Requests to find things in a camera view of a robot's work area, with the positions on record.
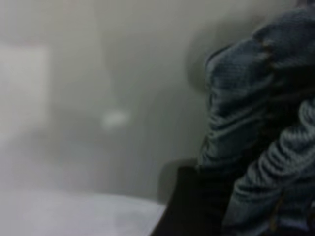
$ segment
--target person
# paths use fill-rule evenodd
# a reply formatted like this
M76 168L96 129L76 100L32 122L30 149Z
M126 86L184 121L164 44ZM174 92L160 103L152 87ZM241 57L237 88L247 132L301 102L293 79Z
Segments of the person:
M308 4L209 57L201 155L152 236L315 235L314 29Z

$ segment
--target gray wall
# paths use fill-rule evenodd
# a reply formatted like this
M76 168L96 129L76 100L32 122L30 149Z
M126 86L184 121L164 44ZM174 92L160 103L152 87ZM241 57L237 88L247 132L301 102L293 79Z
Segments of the gray wall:
M205 133L204 56L294 2L0 0L0 188L165 201Z

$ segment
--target blurry background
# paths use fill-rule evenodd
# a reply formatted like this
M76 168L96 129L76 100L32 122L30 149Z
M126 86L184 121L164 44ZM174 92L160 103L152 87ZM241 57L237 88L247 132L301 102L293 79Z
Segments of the blurry background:
M0 0L0 191L167 201L203 60L295 0Z

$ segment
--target white surface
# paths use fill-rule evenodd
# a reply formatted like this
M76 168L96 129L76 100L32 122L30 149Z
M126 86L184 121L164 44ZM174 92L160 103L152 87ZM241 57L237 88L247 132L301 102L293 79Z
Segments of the white surface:
M19 226L15 216L42 198L25 191L41 192L47 204L63 201L54 192L156 200L165 165L198 155L206 124L203 56L294 4L0 0L0 217L12 212L6 222ZM32 224L54 228L41 208L34 212Z
M114 195L19 191L0 201L0 234L10 236L148 236L164 210Z

